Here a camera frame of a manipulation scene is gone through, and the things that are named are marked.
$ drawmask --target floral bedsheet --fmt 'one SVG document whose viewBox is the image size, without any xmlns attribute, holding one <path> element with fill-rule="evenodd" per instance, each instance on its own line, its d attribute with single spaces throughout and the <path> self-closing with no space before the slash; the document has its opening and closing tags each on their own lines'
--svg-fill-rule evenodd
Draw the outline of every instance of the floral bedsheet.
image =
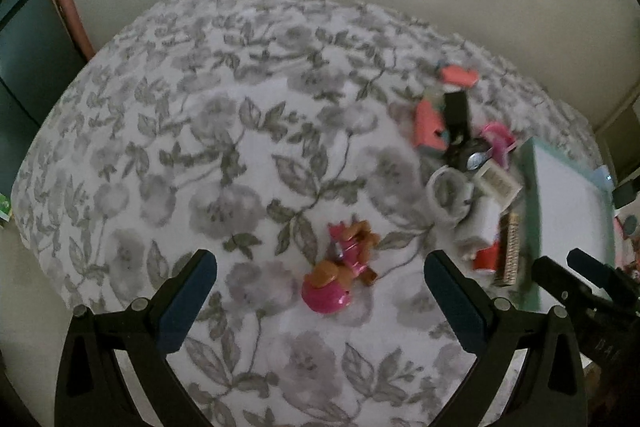
<svg viewBox="0 0 640 427">
<path fill-rule="evenodd" d="M 98 52 L 36 136 L 12 194 L 23 241 L 69 306 L 95 312 L 214 252 L 214 291 L 169 357 L 214 425 L 426 425 L 473 362 L 421 276 L 446 233 L 422 190 L 438 163 L 406 136 L 424 89 L 442 89 L 439 62 L 481 73 L 475 125 L 601 163 L 579 113 L 426 22 L 329 0 L 165 0 Z M 353 214 L 383 236 L 380 279 L 321 317 L 300 282 L 327 223 Z"/>
</svg>

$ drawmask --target metal bolt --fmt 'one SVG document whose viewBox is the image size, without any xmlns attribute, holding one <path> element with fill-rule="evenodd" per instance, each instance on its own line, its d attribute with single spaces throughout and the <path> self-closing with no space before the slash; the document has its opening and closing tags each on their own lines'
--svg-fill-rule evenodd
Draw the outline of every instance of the metal bolt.
<svg viewBox="0 0 640 427">
<path fill-rule="evenodd" d="M 78 304 L 74 308 L 74 317 L 82 317 L 86 313 L 87 307 L 84 304 Z"/>
<path fill-rule="evenodd" d="M 511 303 L 503 297 L 498 297 L 494 301 L 494 306 L 500 311 L 505 312 L 511 308 Z"/>
<path fill-rule="evenodd" d="M 554 313 L 556 314 L 556 317 L 560 317 L 561 319 L 564 319 L 567 316 L 566 310 L 562 308 L 562 306 L 554 306 Z"/>
<path fill-rule="evenodd" d="M 138 297 L 131 303 L 131 309 L 135 312 L 141 312 L 144 310 L 149 304 L 149 299 L 145 299 L 144 297 Z"/>
</svg>

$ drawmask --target floral tablecloth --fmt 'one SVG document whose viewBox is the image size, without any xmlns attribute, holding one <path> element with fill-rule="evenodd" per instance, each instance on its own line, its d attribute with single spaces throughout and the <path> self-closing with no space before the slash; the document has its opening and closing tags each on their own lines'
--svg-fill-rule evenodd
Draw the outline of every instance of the floral tablecloth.
<svg viewBox="0 0 640 427">
<path fill-rule="evenodd" d="M 439 62 L 481 73 L 474 124 L 600 164 L 580 114 L 428 23 L 329 0 L 166 0 L 101 49 L 36 136 L 12 194 L 23 241 L 69 306 L 95 312 L 214 252 L 214 292 L 169 356 L 214 425 L 426 425 L 473 361 L 421 275 L 447 232 L 423 190 L 438 163 L 406 136 L 423 90 L 442 89 Z M 353 214 L 383 236 L 380 279 L 322 317 L 300 282 L 327 223 Z"/>
</svg>

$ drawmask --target floor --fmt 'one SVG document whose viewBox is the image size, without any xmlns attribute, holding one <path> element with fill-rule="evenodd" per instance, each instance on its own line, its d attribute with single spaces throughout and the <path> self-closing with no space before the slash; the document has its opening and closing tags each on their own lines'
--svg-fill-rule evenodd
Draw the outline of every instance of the floor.
<svg viewBox="0 0 640 427">
<path fill-rule="evenodd" d="M 7 377 L 42 427 L 54 427 L 58 365 L 70 320 L 15 222 L 6 223 L 0 229 L 0 350 Z M 116 355 L 143 420 L 161 426 L 127 356 Z"/>
</svg>

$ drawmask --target pink plastic toy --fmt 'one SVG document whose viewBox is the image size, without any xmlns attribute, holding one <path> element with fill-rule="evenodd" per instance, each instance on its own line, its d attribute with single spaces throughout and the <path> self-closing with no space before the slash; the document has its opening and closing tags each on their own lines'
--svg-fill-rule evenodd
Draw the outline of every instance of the pink plastic toy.
<svg viewBox="0 0 640 427">
<path fill-rule="evenodd" d="M 516 139 L 511 131 L 500 122 L 491 122 L 480 131 L 480 136 L 491 144 L 492 159 L 503 169 L 509 169 L 509 152 L 516 145 Z"/>
<path fill-rule="evenodd" d="M 350 227 L 341 222 L 329 225 L 328 229 L 334 260 L 324 259 L 318 263 L 302 283 L 303 301 L 321 314 L 335 313 L 351 304 L 354 279 L 361 279 L 370 286 L 378 278 L 369 268 L 369 250 L 379 243 L 380 236 L 371 233 L 367 221 L 358 221 Z"/>
<path fill-rule="evenodd" d="M 414 147 L 442 155 L 448 147 L 442 137 L 445 131 L 442 115 L 434 110 L 429 100 L 421 100 L 415 109 Z"/>
<path fill-rule="evenodd" d="M 455 65 L 440 68 L 440 79 L 454 86 L 474 87 L 478 78 L 476 70 L 465 70 L 465 68 Z"/>
</svg>

